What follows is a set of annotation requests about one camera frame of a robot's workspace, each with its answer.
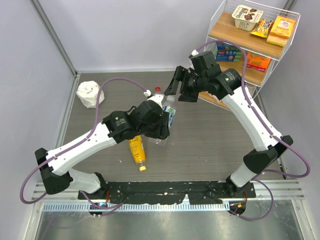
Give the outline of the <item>white bottle cap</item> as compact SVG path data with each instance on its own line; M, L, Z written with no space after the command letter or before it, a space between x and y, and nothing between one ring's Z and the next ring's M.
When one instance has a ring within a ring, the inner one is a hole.
M168 95L166 99L171 102L175 101L175 97L173 95Z

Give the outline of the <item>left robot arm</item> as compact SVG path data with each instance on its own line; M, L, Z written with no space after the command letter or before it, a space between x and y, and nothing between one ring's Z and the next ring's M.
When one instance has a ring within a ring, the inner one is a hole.
M113 111L94 129L54 150L40 148L35 156L48 195L67 189L84 191L95 199L107 193L106 181L101 174L88 174L73 167L91 155L136 136L164 140L170 135L169 113L158 103L147 100L129 111Z

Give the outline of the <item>clear bottle blue green label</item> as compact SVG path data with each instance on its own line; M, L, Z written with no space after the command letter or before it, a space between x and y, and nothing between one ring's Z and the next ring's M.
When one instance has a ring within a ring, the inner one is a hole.
M172 127L174 116L176 114L176 110L177 110L177 108L175 107L175 102L168 101L167 96L166 96L164 99L164 102L162 104L162 109L164 112L169 113L168 127L170 130ZM148 138L149 143L156 144L159 146L165 146L167 143L167 140L168 140L168 138L167 139L158 139L158 138L155 139L155 138L150 138L150 137Z

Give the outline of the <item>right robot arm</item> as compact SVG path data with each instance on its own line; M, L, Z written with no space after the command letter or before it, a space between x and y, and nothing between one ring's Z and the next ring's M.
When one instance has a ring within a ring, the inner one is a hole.
M240 167L226 179L226 193L236 198L243 193L248 182L293 144L293 139L273 129L236 69L221 70L211 51L196 52L189 58L192 67L177 66L164 94L180 93L180 102L195 103L199 93L207 92L222 101L244 127L254 149L243 157Z

